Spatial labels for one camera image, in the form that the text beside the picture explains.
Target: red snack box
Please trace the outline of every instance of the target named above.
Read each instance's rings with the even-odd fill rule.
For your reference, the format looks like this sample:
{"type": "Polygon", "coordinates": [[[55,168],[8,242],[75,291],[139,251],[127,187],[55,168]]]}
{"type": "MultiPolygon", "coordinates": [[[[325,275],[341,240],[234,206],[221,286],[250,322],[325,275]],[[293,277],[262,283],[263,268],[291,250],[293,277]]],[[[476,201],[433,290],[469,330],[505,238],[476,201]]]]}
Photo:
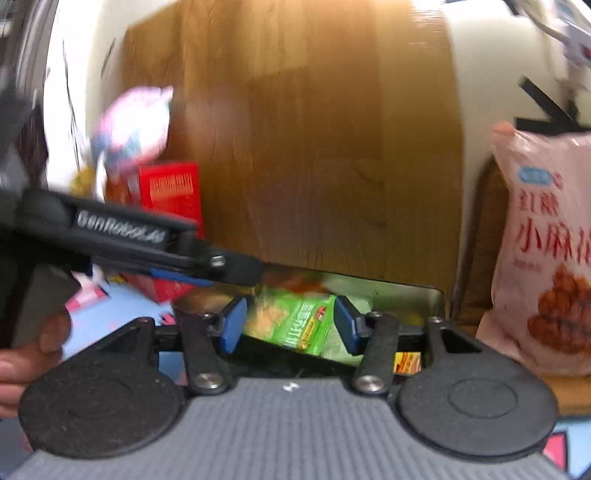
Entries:
{"type": "MultiPolygon", "coordinates": [[[[179,161],[140,167],[127,178],[129,198],[133,205],[146,210],[172,213],[194,220],[198,236],[204,237],[199,168],[195,162],[179,161]]],[[[123,277],[149,298],[159,303],[174,300],[194,289],[192,285],[141,275],[123,277]]]]}

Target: snack package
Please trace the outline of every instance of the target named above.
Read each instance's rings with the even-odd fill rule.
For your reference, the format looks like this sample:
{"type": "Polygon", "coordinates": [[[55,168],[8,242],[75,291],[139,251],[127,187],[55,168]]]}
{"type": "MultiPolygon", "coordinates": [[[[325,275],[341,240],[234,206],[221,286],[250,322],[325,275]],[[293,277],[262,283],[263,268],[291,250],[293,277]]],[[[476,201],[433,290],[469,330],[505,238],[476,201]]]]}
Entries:
{"type": "MultiPolygon", "coordinates": [[[[481,324],[497,322],[515,341],[505,353],[536,372],[589,374],[591,133],[549,138],[504,122],[493,144],[510,197],[481,324]]],[[[498,347],[489,330],[477,337],[498,347]]]]}
{"type": "Polygon", "coordinates": [[[333,322],[334,295],[264,291],[244,333],[276,345],[319,355],[333,322]]]}
{"type": "Polygon", "coordinates": [[[158,158],[166,147],[172,98],[172,87],[138,87],[117,98],[90,139],[94,165],[105,153],[107,172],[116,174],[158,158]]]}

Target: black strap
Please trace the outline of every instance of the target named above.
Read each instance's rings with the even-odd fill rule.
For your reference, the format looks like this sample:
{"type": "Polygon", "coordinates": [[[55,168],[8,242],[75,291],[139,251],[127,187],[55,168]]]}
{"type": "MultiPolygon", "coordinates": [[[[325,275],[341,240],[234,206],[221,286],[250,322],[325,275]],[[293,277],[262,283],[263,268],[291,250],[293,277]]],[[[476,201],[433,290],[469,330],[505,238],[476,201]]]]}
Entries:
{"type": "Polygon", "coordinates": [[[579,111],[574,101],[570,100],[568,113],[562,110],[554,101],[535,85],[529,78],[522,77],[519,86],[544,111],[550,121],[533,120],[529,118],[515,118],[517,130],[546,135],[549,137],[576,132],[590,131],[590,127],[579,125],[577,117],[579,111]]]}

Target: pink plastic bag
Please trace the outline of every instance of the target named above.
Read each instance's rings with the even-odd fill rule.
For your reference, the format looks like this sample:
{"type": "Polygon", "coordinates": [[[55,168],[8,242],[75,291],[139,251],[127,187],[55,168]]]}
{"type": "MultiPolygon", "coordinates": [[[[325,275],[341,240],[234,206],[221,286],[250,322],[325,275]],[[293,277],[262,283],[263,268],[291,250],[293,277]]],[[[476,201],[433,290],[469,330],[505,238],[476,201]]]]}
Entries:
{"type": "Polygon", "coordinates": [[[477,336],[535,371],[589,374],[591,133],[548,138],[503,123],[493,129],[493,145],[509,211],[494,308],[477,336]],[[514,342],[499,343],[491,322],[514,342]]]}

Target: wooden surface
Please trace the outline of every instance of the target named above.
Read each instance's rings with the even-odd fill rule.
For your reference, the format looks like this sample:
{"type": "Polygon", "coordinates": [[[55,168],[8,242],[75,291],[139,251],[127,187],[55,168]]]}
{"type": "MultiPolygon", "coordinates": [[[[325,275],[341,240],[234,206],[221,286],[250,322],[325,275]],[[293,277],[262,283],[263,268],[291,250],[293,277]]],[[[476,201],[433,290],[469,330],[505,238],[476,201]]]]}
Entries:
{"type": "Polygon", "coordinates": [[[214,244],[449,298],[463,168],[449,49],[437,1],[180,0],[128,32],[126,86],[176,87],[165,157],[199,163],[214,244]]]}

